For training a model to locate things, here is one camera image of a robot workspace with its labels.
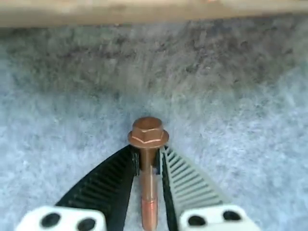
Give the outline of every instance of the wooden board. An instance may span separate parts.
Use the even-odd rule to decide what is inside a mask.
[[[308,11],[308,0],[0,0],[0,26],[146,23]]]

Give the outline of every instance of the copper bolt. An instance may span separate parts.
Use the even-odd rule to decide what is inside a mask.
[[[141,154],[142,226],[146,231],[154,231],[158,209],[155,156],[157,150],[169,140],[169,134],[163,129],[160,119],[143,117],[134,122],[128,140],[132,146],[140,149]]]

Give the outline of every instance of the gray carpet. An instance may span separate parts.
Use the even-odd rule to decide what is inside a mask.
[[[1,230],[57,202],[148,115],[263,230],[307,230],[307,36],[304,15],[2,30]],[[126,231],[141,230],[139,207],[135,182]]]

